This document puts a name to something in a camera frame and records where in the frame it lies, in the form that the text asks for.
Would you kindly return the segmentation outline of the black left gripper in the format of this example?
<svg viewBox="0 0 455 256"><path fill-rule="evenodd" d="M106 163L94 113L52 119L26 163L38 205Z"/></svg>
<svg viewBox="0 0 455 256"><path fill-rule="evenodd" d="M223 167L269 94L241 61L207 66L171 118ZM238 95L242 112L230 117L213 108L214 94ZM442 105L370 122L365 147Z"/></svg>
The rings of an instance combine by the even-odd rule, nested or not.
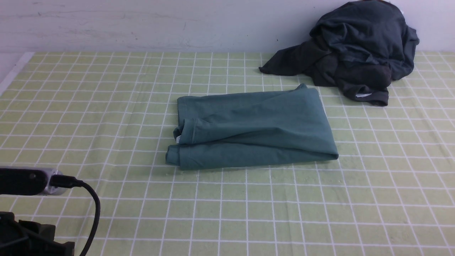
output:
<svg viewBox="0 0 455 256"><path fill-rule="evenodd" d="M0 214L2 256L73 256L75 243L55 241L55 225L15 220L13 212Z"/></svg>

